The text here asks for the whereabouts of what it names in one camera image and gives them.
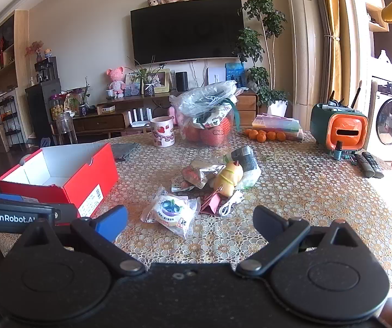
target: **small bottle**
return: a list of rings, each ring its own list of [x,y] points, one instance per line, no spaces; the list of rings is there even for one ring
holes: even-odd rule
[[[381,49],[381,54],[378,57],[378,60],[382,60],[382,61],[390,64],[390,59],[387,56],[386,51],[384,49]]]
[[[340,160],[340,156],[342,155],[342,141],[337,141],[334,149],[333,159]]]

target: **red shoe box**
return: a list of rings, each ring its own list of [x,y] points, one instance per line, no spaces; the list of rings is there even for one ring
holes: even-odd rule
[[[79,217],[91,216],[118,180],[109,143],[58,145],[39,149],[0,176],[7,194],[40,203],[73,203]]]

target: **blue gripper pad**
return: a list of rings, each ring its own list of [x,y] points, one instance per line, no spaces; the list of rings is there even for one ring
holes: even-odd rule
[[[127,225],[127,209],[123,205],[113,207],[93,220],[98,234],[114,242]]]

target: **stack of paper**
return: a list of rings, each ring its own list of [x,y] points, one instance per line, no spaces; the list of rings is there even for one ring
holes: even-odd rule
[[[263,113],[257,115],[252,122],[253,129],[263,129],[267,132],[283,132],[287,139],[304,140],[304,132],[302,131],[299,121],[294,118],[280,117]]]

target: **black speaker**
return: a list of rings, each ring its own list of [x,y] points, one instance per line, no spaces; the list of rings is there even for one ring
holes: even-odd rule
[[[176,89],[179,92],[188,91],[188,76],[187,72],[177,72],[176,74]]]

